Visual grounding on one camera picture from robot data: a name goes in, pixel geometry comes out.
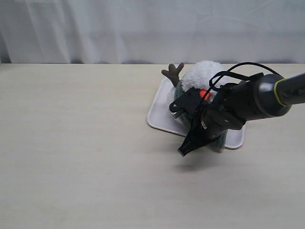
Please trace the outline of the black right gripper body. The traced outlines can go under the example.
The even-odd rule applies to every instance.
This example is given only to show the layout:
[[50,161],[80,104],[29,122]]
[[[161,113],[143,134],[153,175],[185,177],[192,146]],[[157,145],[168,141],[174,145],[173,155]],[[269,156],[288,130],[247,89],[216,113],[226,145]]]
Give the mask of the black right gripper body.
[[196,132],[202,145],[209,145],[226,133],[227,130],[241,130],[245,120],[231,113],[207,108],[196,111],[192,116],[190,131]]

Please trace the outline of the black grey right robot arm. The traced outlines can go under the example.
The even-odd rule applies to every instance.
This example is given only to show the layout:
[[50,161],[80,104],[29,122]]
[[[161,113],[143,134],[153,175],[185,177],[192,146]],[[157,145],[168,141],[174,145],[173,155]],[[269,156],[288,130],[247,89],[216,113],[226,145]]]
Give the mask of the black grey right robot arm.
[[258,73],[247,77],[220,72],[217,76],[231,76],[242,82],[219,88],[210,83],[217,92],[210,103],[199,89],[191,88],[169,106],[172,113],[191,116],[191,128],[178,148],[182,156],[217,141],[229,129],[242,129],[247,121],[280,117],[292,105],[305,102],[304,74],[284,78],[277,74]]

